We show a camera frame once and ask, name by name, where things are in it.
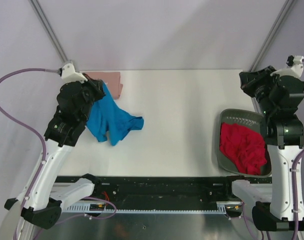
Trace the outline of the blue t shirt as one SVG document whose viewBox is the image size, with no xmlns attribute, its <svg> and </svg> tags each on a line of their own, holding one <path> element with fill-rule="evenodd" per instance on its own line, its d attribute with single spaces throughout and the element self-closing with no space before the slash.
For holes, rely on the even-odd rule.
<svg viewBox="0 0 304 240">
<path fill-rule="evenodd" d="M 144 126 L 144 119 L 120 109 L 105 83 L 103 91 L 105 96 L 93 104 L 87 128 L 99 142 L 109 141 L 110 145 L 115 146 L 130 131 L 141 130 Z"/>
</svg>

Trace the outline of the red t shirt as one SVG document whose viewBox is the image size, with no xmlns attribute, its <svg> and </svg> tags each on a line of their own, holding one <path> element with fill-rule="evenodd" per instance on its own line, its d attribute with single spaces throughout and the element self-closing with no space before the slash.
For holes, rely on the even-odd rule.
<svg viewBox="0 0 304 240">
<path fill-rule="evenodd" d="M 219 149 L 242 174 L 258 176 L 267 163 L 263 137 L 236 123 L 221 125 Z"/>
</svg>

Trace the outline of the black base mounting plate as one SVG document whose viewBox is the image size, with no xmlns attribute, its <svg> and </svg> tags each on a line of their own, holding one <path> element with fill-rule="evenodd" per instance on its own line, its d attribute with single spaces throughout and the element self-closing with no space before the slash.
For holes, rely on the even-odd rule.
<svg viewBox="0 0 304 240">
<path fill-rule="evenodd" d="M 238 179 L 238 176 L 101 176 L 91 196 L 110 200 L 119 209 L 200 210 L 217 202 L 239 202 L 231 190 L 232 181 Z"/>
</svg>

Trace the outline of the folded pink printed t shirt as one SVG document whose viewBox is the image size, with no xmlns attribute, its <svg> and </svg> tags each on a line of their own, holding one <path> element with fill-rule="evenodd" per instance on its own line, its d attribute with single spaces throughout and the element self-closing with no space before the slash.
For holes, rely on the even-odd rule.
<svg viewBox="0 0 304 240">
<path fill-rule="evenodd" d="M 102 80 L 114 100 L 118 100 L 121 96 L 123 84 L 121 83 L 121 73 L 117 71 L 84 71 L 90 78 L 94 80 Z"/>
</svg>

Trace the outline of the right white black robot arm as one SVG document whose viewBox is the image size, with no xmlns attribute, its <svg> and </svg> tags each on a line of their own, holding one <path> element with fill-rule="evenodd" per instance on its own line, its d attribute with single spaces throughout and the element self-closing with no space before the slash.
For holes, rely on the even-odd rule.
<svg viewBox="0 0 304 240">
<path fill-rule="evenodd" d="M 303 66 L 275 70 L 268 66 L 256 72 L 241 72 L 240 86 L 256 99 L 263 114 L 260 134 L 271 163 L 271 197 L 264 197 L 245 180 L 222 188 L 223 196 L 237 197 L 252 210 L 252 220 L 260 231 L 304 231 L 304 203 L 301 190 L 301 160 L 304 155 L 304 127 L 296 116 L 304 98 Z"/>
</svg>

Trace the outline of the right aluminium frame post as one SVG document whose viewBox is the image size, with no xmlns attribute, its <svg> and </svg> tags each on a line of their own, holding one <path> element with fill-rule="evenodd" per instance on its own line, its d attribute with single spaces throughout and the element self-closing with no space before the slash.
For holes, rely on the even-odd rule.
<svg viewBox="0 0 304 240">
<path fill-rule="evenodd" d="M 252 62 L 249 71 L 253 72 L 257 70 L 261 62 L 264 60 L 266 54 L 268 53 L 270 47 L 272 46 L 273 42 L 275 41 L 279 31 L 281 30 L 282 26 L 284 25 L 285 21 L 287 20 L 288 16 L 294 9 L 297 0 L 286 0 L 276 17 L 272 27 L 270 28 L 261 48 L 259 49 L 254 61 Z"/>
</svg>

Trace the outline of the grey plastic basket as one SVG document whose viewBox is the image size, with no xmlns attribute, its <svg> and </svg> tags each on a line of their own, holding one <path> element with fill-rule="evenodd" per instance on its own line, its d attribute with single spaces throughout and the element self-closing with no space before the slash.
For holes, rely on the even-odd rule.
<svg viewBox="0 0 304 240">
<path fill-rule="evenodd" d="M 228 108 L 219 116 L 217 162 L 220 168 L 239 176 L 266 178 L 271 175 L 267 145 L 260 134 L 263 115 Z"/>
</svg>

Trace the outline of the left aluminium frame post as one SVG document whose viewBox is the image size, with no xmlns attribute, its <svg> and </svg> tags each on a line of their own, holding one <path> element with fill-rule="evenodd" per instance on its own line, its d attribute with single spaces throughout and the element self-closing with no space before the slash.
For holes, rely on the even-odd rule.
<svg viewBox="0 0 304 240">
<path fill-rule="evenodd" d="M 38 0 L 28 0 L 30 3 L 33 11 L 35 12 L 37 18 L 39 19 L 40 24 L 42 25 L 45 33 L 47 34 L 47 37 L 49 38 L 50 42 L 52 43 L 52 46 L 54 47 L 56 53 L 58 54 L 60 60 L 62 62 L 66 62 L 68 60 L 67 55 L 57 37 L 55 34 L 55 31 L 53 30 L 50 21 L 48 20 L 46 13 L 44 12 L 41 4 Z"/>
</svg>

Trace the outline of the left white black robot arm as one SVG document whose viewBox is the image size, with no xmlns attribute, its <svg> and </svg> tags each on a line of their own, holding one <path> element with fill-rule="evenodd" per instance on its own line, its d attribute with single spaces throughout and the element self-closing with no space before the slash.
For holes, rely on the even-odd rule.
<svg viewBox="0 0 304 240">
<path fill-rule="evenodd" d="M 58 193 L 51 190 L 66 158 L 85 130 L 93 104 L 104 96 L 102 80 L 69 82 L 60 88 L 58 106 L 42 137 L 44 150 L 40 165 L 26 190 L 19 197 L 6 201 L 7 210 L 22 201 L 21 217 L 48 230 L 56 224 L 64 209 L 86 197 L 96 200 L 101 196 L 102 187 L 96 184 L 98 179 L 89 173 Z"/>
</svg>

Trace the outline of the aluminium frame post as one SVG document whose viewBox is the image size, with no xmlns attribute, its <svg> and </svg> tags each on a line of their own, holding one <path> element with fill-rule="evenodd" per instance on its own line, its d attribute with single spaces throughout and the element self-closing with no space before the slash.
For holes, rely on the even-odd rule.
<svg viewBox="0 0 304 240">
<path fill-rule="evenodd" d="M 270 28 L 261 48 L 259 49 L 254 61 L 252 62 L 249 71 L 253 72 L 257 70 L 261 62 L 264 60 L 266 54 L 268 53 L 270 47 L 272 46 L 273 42 L 275 41 L 279 31 L 281 30 L 282 26 L 284 25 L 285 21 L 287 20 L 288 16 L 294 9 L 297 0 L 286 0 L 276 17 L 272 27 Z"/>
<path fill-rule="evenodd" d="M 49 38 L 50 42 L 52 43 L 52 46 L 54 47 L 56 53 L 58 54 L 60 60 L 62 62 L 66 62 L 68 60 L 67 55 L 57 37 L 55 34 L 55 31 L 53 30 L 50 21 L 48 20 L 46 13 L 44 12 L 41 4 L 38 0 L 28 0 L 30 3 L 33 11 L 35 12 L 37 18 L 39 19 L 40 24 L 42 25 L 45 33 L 47 34 L 47 37 Z"/>
</svg>

